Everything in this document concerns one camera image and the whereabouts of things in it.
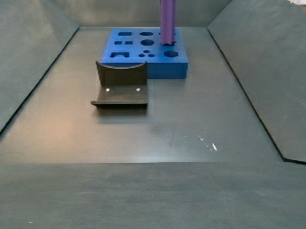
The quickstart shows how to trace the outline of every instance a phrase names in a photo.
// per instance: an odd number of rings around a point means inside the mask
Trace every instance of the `gray floor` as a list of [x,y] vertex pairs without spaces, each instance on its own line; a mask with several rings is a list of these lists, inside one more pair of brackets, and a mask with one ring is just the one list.
[[80,29],[1,136],[1,229],[303,229],[305,165],[281,161],[208,32],[182,29],[188,77],[150,81],[144,111],[89,105],[108,31]]
[[148,81],[147,110],[91,106],[108,33],[79,30],[1,137],[1,162],[281,161],[206,29],[182,29],[188,76]]

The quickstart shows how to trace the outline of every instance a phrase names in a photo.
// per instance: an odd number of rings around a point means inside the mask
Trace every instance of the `black bracket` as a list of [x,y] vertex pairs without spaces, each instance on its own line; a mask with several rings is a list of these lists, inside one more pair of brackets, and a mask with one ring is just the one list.
[[111,67],[96,62],[100,92],[95,106],[147,106],[147,63]]

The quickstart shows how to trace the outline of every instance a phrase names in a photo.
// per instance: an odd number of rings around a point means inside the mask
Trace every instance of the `metal enclosure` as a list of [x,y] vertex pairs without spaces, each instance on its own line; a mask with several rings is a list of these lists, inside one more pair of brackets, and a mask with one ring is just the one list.
[[77,27],[51,1],[0,2],[0,131]]
[[306,162],[306,10],[235,0],[210,32],[282,156]]
[[[52,0],[81,26],[159,26],[160,0]],[[176,0],[176,25],[207,27],[231,0]]]

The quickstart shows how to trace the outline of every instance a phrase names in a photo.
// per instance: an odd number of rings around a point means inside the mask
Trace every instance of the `purple cylinder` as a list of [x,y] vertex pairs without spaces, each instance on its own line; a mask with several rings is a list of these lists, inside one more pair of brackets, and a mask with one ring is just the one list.
[[160,43],[175,44],[175,0],[160,0]]

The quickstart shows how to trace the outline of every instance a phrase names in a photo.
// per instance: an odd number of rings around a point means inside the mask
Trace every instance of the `hole in block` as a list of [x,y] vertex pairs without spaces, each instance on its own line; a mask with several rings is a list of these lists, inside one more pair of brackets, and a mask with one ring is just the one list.
[[114,52],[111,53],[111,58],[116,57],[116,56],[124,56],[126,58],[130,57],[130,52]]
[[152,46],[152,45],[154,45],[154,41],[152,41],[151,39],[144,39],[144,40],[142,41],[142,45],[143,45],[143,46]]
[[175,57],[178,57],[178,52],[176,51],[166,51],[164,56],[175,58]]
[[142,36],[151,36],[154,33],[152,32],[142,32],[140,35]]
[[120,32],[119,36],[131,36],[131,32]]

